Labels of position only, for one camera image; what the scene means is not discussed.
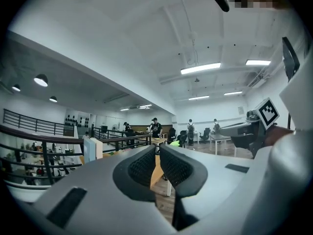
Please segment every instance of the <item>black office chair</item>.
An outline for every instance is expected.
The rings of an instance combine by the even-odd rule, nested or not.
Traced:
[[[185,147],[185,141],[186,141],[186,139],[187,139],[187,135],[179,135],[179,146],[180,146],[180,147],[183,147],[183,146],[184,146],[184,148],[186,148],[186,147]]]
[[[176,130],[173,127],[171,127],[169,130],[167,143],[170,144],[171,142],[174,141],[175,138],[176,138]]]
[[[203,136],[200,136],[200,138],[206,143],[206,141],[209,139],[209,134],[211,132],[210,128],[206,128],[203,132]]]

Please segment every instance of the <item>air vent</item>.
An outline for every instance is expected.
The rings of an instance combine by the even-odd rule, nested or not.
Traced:
[[[251,84],[249,84],[250,88],[259,88],[266,82],[265,79],[255,79]]]

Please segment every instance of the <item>ceiling light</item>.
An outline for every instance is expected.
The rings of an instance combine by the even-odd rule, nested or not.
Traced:
[[[20,88],[20,86],[19,86],[18,84],[13,85],[13,86],[12,86],[12,89],[15,90],[15,91],[17,91],[17,92],[20,92],[20,91],[21,91],[21,88]]]
[[[143,108],[143,107],[149,107],[152,106],[152,104],[148,104],[148,105],[143,105],[143,106],[139,106],[139,108]]]
[[[50,99],[49,99],[51,102],[58,102],[57,98],[55,96],[52,96]]]
[[[198,96],[198,97],[192,97],[189,100],[196,100],[196,99],[203,99],[203,98],[208,98],[209,96]]]
[[[39,74],[34,78],[35,82],[41,86],[47,87],[48,86],[48,78],[44,74]]]
[[[270,61],[263,60],[247,60],[246,65],[269,65]]]
[[[180,70],[181,74],[188,74],[196,71],[204,71],[204,70],[209,70],[209,69],[216,69],[221,67],[221,63],[214,63],[214,64],[209,64],[209,65],[201,65],[201,66],[196,66],[192,68],[186,68]]]
[[[228,92],[228,93],[225,93],[224,96],[227,96],[227,95],[235,95],[235,94],[240,94],[242,92]]]

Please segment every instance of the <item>wooden table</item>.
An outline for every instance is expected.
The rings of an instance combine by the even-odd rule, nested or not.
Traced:
[[[155,139],[155,138],[151,138],[151,143],[152,144],[156,144],[156,145],[160,145],[161,143],[165,143],[165,141],[167,141],[167,139]],[[160,164],[160,156],[156,156],[156,167],[152,173],[151,176],[151,183],[150,183],[150,188],[152,186],[154,186],[159,180],[160,178],[163,176],[164,172],[161,168],[161,164]],[[168,181],[167,184],[167,195],[170,196],[171,195],[171,189],[172,189],[172,185],[170,183],[170,181]]]

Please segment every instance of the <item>floor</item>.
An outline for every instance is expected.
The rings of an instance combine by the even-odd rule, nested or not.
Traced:
[[[197,142],[193,146],[185,144],[186,148],[189,150],[195,150],[199,152],[215,154],[215,144],[212,143],[212,150],[210,150],[210,143]],[[234,156],[235,146],[231,141],[226,142],[226,147],[224,142],[219,143],[218,145],[218,155],[222,156]],[[250,151],[242,148],[237,148],[237,157],[251,159],[252,154]],[[174,212],[175,204],[175,190],[172,188],[171,196],[166,196],[167,181],[161,178],[153,187],[152,190],[156,193],[156,206],[166,220],[172,223],[172,217]]]

